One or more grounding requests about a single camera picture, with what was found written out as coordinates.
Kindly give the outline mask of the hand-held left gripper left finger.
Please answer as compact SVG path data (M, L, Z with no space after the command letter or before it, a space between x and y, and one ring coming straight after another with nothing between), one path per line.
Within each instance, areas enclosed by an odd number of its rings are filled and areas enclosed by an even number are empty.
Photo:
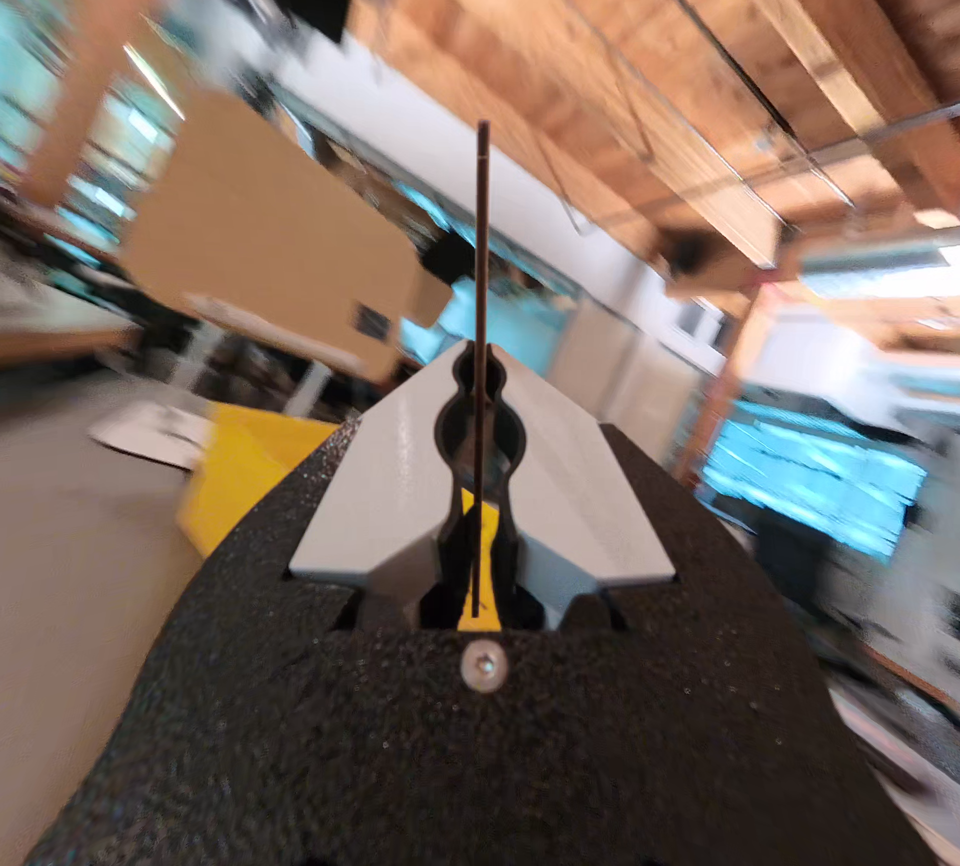
M458 394L443 352L369 408L290 561L296 577L417 603L440 577L438 537L451 515L455 474L436 424Z

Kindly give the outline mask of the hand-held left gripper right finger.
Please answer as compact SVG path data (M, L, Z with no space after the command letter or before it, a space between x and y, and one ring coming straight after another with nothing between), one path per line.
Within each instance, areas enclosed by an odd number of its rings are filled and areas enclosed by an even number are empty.
M664 584L673 562L596 418L499 346L525 449L509 479L520 584L560 626L577 596Z

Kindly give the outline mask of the yellow storage bin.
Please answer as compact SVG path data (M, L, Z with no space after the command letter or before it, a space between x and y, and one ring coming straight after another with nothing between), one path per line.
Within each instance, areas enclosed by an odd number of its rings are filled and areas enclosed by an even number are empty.
M254 510L304 460L330 443L341 429L335 423L294 419L281 414L214 403L208 445L198 459L177 524L203 561L232 534L237 524ZM443 460L436 440L426 442L434 455L428 464L439 478L426 480L426 491L407 493L426 501L427 493L439 495L439 514L446 520L453 502L453 519L464 520L474 505L473 494L465 495L455 467ZM479 612L472 616L473 587L468 584L455 628L460 632L501 632L502 625L491 583L491 546L498 531L499 513L494 507L482 509L482 550Z

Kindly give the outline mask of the wooden puzzle sheet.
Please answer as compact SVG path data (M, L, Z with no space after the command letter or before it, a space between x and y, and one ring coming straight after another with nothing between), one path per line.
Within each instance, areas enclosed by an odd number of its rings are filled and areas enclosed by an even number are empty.
M475 329L473 376L473 570L471 574L471 615L480 614L481 563L483 546L483 504L486 471L487 405L487 300L489 284L490 226L490 141L491 124L481 119L476 134L475 211Z

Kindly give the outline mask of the grey desk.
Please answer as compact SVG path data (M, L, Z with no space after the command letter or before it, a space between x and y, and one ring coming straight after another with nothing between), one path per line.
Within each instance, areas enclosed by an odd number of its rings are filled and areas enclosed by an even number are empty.
M314 444L206 564L184 479L90 439L121 380L2 406L2 864L332 864L323 753L354 728L335 626L287 575L359 422Z

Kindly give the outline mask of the white board stand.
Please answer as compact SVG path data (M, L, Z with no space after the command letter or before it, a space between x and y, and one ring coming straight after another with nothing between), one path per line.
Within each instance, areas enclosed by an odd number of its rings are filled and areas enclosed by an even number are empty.
M364 361L357 355L281 327L222 299L187 294L186 302L200 320L200 326L174 368L170 379L170 388L174 391L190 393L194 390L210 356L227 333L308 360L306 374L283 408L287 417L308 417L334 372L355 378L366 372Z

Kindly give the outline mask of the white printed paper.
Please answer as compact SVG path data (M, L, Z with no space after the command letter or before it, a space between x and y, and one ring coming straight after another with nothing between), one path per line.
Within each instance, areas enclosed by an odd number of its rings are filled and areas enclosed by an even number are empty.
M207 417L151 400L126 404L87 430L107 450L186 473L201 461L213 433Z

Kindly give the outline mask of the light wood tilted board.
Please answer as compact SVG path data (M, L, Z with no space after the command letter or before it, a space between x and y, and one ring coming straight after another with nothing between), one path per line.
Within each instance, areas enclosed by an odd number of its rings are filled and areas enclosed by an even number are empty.
M452 298L407 234L239 98L202 88L125 227L119 263L165 308L207 295L360 357L387 380L402 321Z

